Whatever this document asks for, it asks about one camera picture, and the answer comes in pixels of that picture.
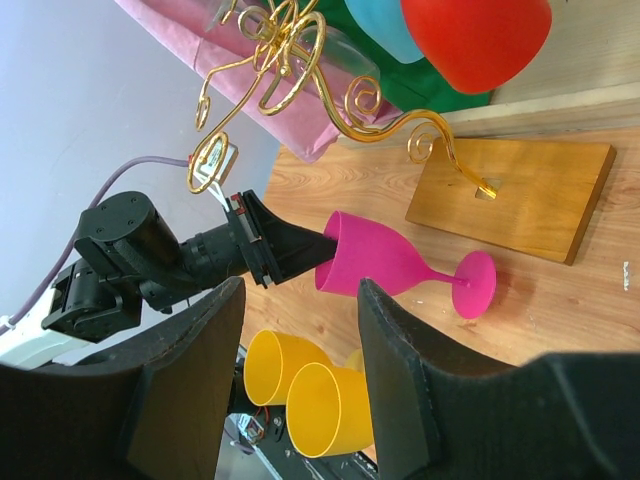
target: plastic wine glass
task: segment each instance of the plastic wine glass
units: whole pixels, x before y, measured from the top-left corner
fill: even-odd
[[[413,63],[424,58],[411,37],[399,0],[370,2],[345,0],[358,26],[400,63]]]
[[[553,16],[547,0],[401,0],[401,5],[424,56],[467,94],[493,90],[524,69],[545,43]]]
[[[316,288],[322,292],[356,296],[360,280],[370,278],[389,295],[398,295],[429,280],[451,284],[453,306],[467,319],[482,315],[496,289],[496,267],[486,252],[467,255],[454,275],[433,270],[415,247],[381,223],[334,212],[324,235],[337,240],[333,260],[316,268]]]

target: wooden table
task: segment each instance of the wooden table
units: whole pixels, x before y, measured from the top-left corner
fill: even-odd
[[[548,351],[640,350],[640,128],[544,139],[608,142],[618,150],[571,267],[406,222],[423,167],[411,163],[403,148],[334,145],[313,165],[283,149],[265,203],[281,218],[316,231],[334,210],[382,222],[443,272],[454,272],[472,250],[488,251],[498,267],[498,289],[480,319],[460,318],[445,284],[423,283],[397,297],[425,322],[484,354],[521,364]],[[269,290],[250,279],[247,284],[243,345],[268,328],[313,340],[338,364],[359,347],[356,300],[317,292],[313,272]]]

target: pink wine glass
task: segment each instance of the pink wine glass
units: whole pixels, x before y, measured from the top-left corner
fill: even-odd
[[[454,276],[431,269],[415,247],[381,223],[344,212],[334,212],[324,230],[338,241],[333,260],[316,268],[316,288],[355,297],[362,278],[370,278],[389,295],[436,280],[452,286],[453,306],[463,318],[477,318],[491,304],[496,289],[496,267],[486,252],[472,252]]]

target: green cloth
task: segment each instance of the green cloth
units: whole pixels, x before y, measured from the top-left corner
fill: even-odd
[[[299,0],[300,9],[308,3],[309,0]],[[398,62],[360,29],[344,0],[319,0],[316,10],[324,15],[328,25],[346,34],[378,66],[382,94],[400,110],[425,108],[444,113],[489,104],[489,93],[465,95],[455,91],[427,59],[410,64]]]

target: pink cloth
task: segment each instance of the pink cloth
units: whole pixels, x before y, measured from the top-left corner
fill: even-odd
[[[176,55],[200,76],[207,75],[215,66],[237,62],[253,54],[255,43],[245,38],[237,23],[217,25],[205,32],[206,9],[202,0],[116,0],[116,2],[162,45]],[[325,71],[326,76],[335,74]],[[297,157],[306,161],[317,160],[338,138],[338,130],[314,90],[306,88],[289,107],[272,117],[266,117],[257,108],[274,75],[268,73],[243,111],[271,135],[286,145]],[[244,65],[215,75],[211,85],[234,103],[247,92],[255,79],[251,65]],[[281,82],[269,105],[279,101],[290,90],[291,84]],[[197,98],[193,99],[194,112]],[[400,112],[384,102],[371,123],[386,123]],[[205,129],[213,128],[207,124]]]

